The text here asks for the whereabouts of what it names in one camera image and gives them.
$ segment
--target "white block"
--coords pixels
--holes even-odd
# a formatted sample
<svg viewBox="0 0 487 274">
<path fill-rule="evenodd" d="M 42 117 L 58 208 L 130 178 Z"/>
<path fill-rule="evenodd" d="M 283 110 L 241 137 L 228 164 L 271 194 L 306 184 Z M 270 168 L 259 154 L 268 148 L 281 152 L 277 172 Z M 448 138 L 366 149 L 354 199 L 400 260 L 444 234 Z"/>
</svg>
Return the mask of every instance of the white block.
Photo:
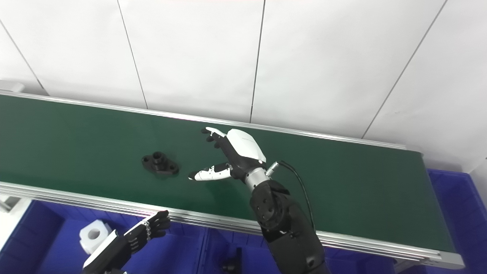
<svg viewBox="0 0 487 274">
<path fill-rule="evenodd" d="M 108 224 L 95 220 L 79 231 L 79 243 L 86 254 L 93 254 L 111 232 L 112 229 Z"/>
<path fill-rule="evenodd" d="M 22 92 L 25 86 L 19 82 L 0 80 L 1 91 Z"/>
</svg>

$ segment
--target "white robotic hand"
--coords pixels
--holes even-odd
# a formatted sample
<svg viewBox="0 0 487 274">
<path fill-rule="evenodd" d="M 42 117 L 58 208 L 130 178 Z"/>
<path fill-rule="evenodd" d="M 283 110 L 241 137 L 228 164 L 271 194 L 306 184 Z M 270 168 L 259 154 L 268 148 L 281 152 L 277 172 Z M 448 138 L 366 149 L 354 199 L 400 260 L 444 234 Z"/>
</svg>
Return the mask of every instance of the white robotic hand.
<svg viewBox="0 0 487 274">
<path fill-rule="evenodd" d="M 257 168 L 265 170 L 265 156 L 254 138 L 241 130 L 231 129 L 227 134 L 216 128 L 206 127 L 202 133 L 209 134 L 208 142 L 215 141 L 215 148 L 221 148 L 228 162 L 189 173 L 196 181 L 219 180 L 229 177 L 245 181 L 246 176 Z"/>
</svg>

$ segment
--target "cable connector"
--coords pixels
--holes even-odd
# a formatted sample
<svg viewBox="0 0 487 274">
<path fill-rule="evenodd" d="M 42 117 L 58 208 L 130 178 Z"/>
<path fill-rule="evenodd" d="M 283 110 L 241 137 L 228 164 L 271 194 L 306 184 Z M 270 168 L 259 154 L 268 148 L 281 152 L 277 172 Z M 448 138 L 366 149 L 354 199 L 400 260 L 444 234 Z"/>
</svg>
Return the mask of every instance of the cable connector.
<svg viewBox="0 0 487 274">
<path fill-rule="evenodd" d="M 278 162 L 274 162 L 269 169 L 265 171 L 265 175 L 271 177 L 271 175 L 276 171 L 276 168 L 279 166 Z"/>
</svg>

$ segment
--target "panel seam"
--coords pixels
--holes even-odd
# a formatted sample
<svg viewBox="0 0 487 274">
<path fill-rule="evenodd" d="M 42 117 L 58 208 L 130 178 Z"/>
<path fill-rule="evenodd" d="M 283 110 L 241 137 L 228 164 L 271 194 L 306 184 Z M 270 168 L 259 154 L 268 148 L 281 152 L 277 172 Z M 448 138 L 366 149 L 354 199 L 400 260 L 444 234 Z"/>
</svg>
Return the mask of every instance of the panel seam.
<svg viewBox="0 0 487 274">
<path fill-rule="evenodd" d="M 135 66 L 135 72 L 137 73 L 137 79 L 139 79 L 140 91 L 142 91 L 142 96 L 144 97 L 144 103 L 146 104 L 146 109 L 149 109 L 147 105 L 146 95 L 144 93 L 144 88 L 142 87 L 142 81 L 140 80 L 139 69 L 137 68 L 137 63 L 135 62 L 135 56 L 133 55 L 132 44 L 130 43 L 129 33 L 127 32 L 127 27 L 125 25 L 125 20 L 122 14 L 122 8 L 120 8 L 120 2 L 117 0 L 118 10 L 120 11 L 120 17 L 122 18 L 123 28 L 125 30 L 125 35 L 127 36 L 127 42 L 129 43 L 130 54 L 132 54 L 133 65 Z"/>
<path fill-rule="evenodd" d="M 257 83 L 257 69 L 259 67 L 259 55 L 261 52 L 262 27 L 264 25 L 264 12 L 265 12 L 265 0 L 264 0 L 263 5 L 262 5 L 261 30 L 259 32 L 259 45 L 257 47 L 257 61 L 255 64 L 254 88 L 252 90 L 252 104 L 250 105 L 250 119 L 248 121 L 249 123 L 252 123 L 252 112 L 254 111 L 255 85 Z"/>
<path fill-rule="evenodd" d="M 408 68 L 409 64 L 411 63 L 411 60 L 414 58 L 414 55 L 416 55 L 416 52 L 418 51 L 419 47 L 421 46 L 421 44 L 423 43 L 426 35 L 430 32 L 430 29 L 431 27 L 433 26 L 433 24 L 436 22 L 436 19 L 438 18 L 438 16 L 440 15 L 441 11 L 443 10 L 443 8 L 445 7 L 445 4 L 448 2 L 448 0 L 445 0 L 445 2 L 443 2 L 443 5 L 440 7 L 440 10 L 438 11 L 438 13 L 436 14 L 436 16 L 434 17 L 433 21 L 431 22 L 430 26 L 427 28 L 426 32 L 424 33 L 423 37 L 421 38 L 421 40 L 419 41 L 418 45 L 416 46 L 416 49 L 413 51 L 411 57 L 409 57 L 409 60 L 408 62 L 406 62 L 406 65 L 404 66 L 404 68 L 402 69 L 401 73 L 399 74 L 399 77 L 397 77 L 396 81 L 394 82 L 394 85 L 392 86 L 391 90 L 389 91 L 389 93 L 387 94 L 387 96 L 385 97 L 384 101 L 382 101 L 382 104 L 380 105 L 379 109 L 377 110 L 377 112 L 375 113 L 374 117 L 372 118 L 372 121 L 370 122 L 369 126 L 367 126 L 367 129 L 365 129 L 365 132 L 364 134 L 362 135 L 361 139 L 364 139 L 365 138 L 365 135 L 367 134 L 367 132 L 369 131 L 370 127 L 372 126 L 372 124 L 374 123 L 375 119 L 377 118 L 378 114 L 380 113 L 380 111 L 382 110 L 382 108 L 384 107 L 386 101 L 389 99 L 389 97 L 391 96 L 391 93 L 393 92 L 394 88 L 396 87 L 397 83 L 399 82 L 399 80 L 401 79 L 402 75 L 404 74 L 404 72 L 406 71 L 406 69 Z"/>
<path fill-rule="evenodd" d="M 20 51 L 20 48 L 19 46 L 17 46 L 17 43 L 15 43 L 14 39 L 12 38 L 12 36 L 10 35 L 10 32 L 8 32 L 7 28 L 5 27 L 5 25 L 3 24 L 3 21 L 0 19 L 0 24 L 1 26 L 3 27 L 3 29 L 5 30 L 5 33 L 8 35 L 8 37 L 10 38 L 10 40 L 12 41 L 12 43 L 14 44 L 15 48 L 17 49 L 17 51 L 19 52 L 20 56 L 22 57 L 22 59 L 24 60 L 25 64 L 27 65 L 27 67 L 29 68 L 29 70 L 31 71 L 31 73 L 34 75 L 34 77 L 36 78 L 36 81 L 37 83 L 39 84 L 39 86 L 45 91 L 46 89 L 44 88 L 44 86 L 40 83 L 40 80 L 39 78 L 37 77 L 36 73 L 34 72 L 34 70 L 32 69 L 32 67 L 30 66 L 29 62 L 27 62 L 27 59 L 25 58 L 24 54 L 22 54 L 22 52 Z"/>
</svg>

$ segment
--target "black cable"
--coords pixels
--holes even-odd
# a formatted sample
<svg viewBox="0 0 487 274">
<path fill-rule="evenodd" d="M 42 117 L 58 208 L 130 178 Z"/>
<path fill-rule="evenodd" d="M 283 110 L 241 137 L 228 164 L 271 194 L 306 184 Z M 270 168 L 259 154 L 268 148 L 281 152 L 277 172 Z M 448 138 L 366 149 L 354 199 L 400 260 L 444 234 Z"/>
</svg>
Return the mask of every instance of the black cable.
<svg viewBox="0 0 487 274">
<path fill-rule="evenodd" d="M 281 161 L 279 161 L 277 163 L 279 165 L 282 165 L 283 167 L 287 168 L 288 170 L 290 170 L 292 173 L 294 173 L 294 175 L 296 175 L 296 178 L 298 178 L 298 181 L 300 182 L 301 188 L 303 189 L 304 198 L 306 199 L 306 203 L 308 204 L 309 217 L 311 219 L 311 226 L 313 227 L 313 230 L 316 231 L 316 228 L 315 228 L 315 220 L 313 218 L 313 211 L 311 210 L 311 204 L 309 203 L 308 193 L 306 191 L 306 188 L 304 186 L 303 181 L 301 180 L 301 177 L 299 176 L 298 172 L 294 169 L 294 167 L 292 165 L 284 162 L 283 160 L 281 160 Z"/>
</svg>

